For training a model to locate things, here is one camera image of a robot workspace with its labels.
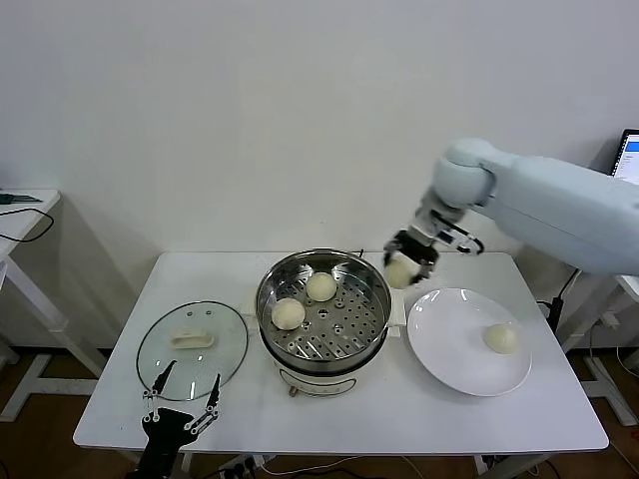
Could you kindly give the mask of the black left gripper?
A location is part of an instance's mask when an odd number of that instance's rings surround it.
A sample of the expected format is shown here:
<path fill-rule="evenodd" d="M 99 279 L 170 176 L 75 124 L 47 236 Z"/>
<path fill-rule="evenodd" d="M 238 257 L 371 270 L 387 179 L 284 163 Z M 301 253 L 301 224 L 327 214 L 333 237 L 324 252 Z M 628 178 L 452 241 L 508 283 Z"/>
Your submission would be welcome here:
<path fill-rule="evenodd" d="M 158 408 L 158 398 L 176 363 L 177 360 L 171 360 L 151 387 L 143 391 L 147 412 L 143 416 L 142 426 L 147 435 L 147 444 L 138 465 L 130 473 L 131 478 L 169 478 L 179 449 L 194 442 L 194 434 L 201 434 L 219 417 L 217 406 L 220 399 L 220 373 L 216 376 L 204 413 L 196 419 L 189 413 Z"/>

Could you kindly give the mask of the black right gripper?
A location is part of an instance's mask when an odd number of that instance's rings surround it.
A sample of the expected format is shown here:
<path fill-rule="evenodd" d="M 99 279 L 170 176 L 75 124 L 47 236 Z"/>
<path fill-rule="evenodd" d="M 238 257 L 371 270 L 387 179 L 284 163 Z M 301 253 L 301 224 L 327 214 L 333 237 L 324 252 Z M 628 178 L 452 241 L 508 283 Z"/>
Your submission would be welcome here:
<path fill-rule="evenodd" d="M 431 242 L 422 243 L 407 230 L 399 231 L 393 240 L 384 245 L 383 251 L 384 262 L 391 262 L 398 253 L 401 253 L 418 266 L 417 272 L 411 279 L 412 284 L 429 279 L 439 260 L 439 254 Z"/>

